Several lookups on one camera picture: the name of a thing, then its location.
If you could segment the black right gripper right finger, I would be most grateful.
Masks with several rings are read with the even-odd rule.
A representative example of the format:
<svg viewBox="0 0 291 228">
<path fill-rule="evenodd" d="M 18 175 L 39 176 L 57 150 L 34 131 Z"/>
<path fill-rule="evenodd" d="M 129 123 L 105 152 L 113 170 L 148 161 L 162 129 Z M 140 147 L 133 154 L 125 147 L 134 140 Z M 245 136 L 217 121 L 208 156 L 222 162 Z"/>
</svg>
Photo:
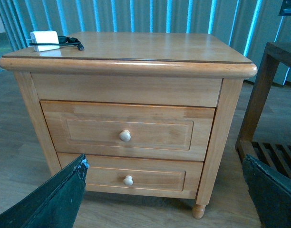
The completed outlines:
<svg viewBox="0 0 291 228">
<path fill-rule="evenodd" d="M 251 155 L 242 170 L 259 219 L 266 228 L 291 228 L 291 180 Z"/>
</svg>

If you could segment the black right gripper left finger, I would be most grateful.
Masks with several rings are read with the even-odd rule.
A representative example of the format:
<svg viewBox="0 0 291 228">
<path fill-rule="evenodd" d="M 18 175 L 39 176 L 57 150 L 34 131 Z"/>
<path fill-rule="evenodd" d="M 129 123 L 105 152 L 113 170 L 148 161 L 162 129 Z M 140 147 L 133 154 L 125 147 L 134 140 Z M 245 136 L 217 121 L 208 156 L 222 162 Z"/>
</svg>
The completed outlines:
<svg viewBox="0 0 291 228">
<path fill-rule="evenodd" d="M 86 190 L 89 164 L 77 157 L 27 197 L 0 214 L 0 228 L 71 228 Z"/>
</svg>

